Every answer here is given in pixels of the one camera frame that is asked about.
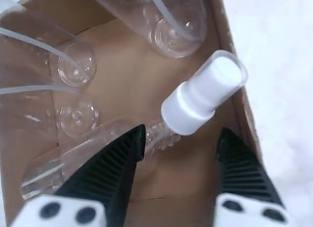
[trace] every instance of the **white spray nozzle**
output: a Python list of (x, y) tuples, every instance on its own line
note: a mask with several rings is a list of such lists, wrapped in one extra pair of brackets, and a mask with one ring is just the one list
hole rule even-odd
[(191, 135), (246, 81), (246, 69), (237, 57), (218, 50), (163, 102), (162, 118), (173, 132)]

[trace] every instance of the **transparent bottle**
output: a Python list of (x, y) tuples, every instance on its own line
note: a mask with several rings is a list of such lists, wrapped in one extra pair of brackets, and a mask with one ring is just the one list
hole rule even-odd
[(206, 37), (203, 0), (97, 1), (167, 57), (190, 55)]
[(0, 11), (2, 62), (48, 69), (55, 81), (76, 88), (93, 78), (96, 58), (90, 43), (11, 0), (0, 0)]
[[(152, 159), (156, 150), (172, 146), (180, 135), (195, 133), (246, 81), (246, 69), (241, 62), (227, 51), (216, 51), (190, 80), (181, 83), (164, 100), (162, 119), (145, 124), (145, 158), (138, 163), (135, 179), (143, 179), (156, 169), (157, 160)], [(136, 116), (115, 119), (38, 157), (25, 174), (23, 198), (55, 192), (88, 159), (143, 121)]]
[(0, 62), (0, 121), (0, 137), (6, 141), (32, 132), (32, 137), (60, 143), (98, 126), (99, 112), (85, 92), (55, 84), (31, 68)]

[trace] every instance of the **cardboard box wall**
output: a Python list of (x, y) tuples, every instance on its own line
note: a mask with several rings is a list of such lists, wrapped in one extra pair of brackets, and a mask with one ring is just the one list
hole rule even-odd
[[(93, 42), (97, 72), (87, 91), (101, 121), (123, 114), (158, 114), (163, 100), (217, 49), (235, 51), (221, 0), (205, 0), (208, 35), (202, 47), (183, 59), (156, 53), (94, 0), (22, 0), (28, 9), (52, 18), (83, 40)], [(135, 183), (125, 226), (210, 226), (218, 186), (214, 162), (221, 128), (239, 134), (258, 155), (257, 137), (244, 90), (220, 106), (196, 134), (157, 154), (157, 170)], [(21, 182), (27, 165), (56, 144), (25, 141), (1, 148), (2, 188), (7, 223), (21, 208)]]

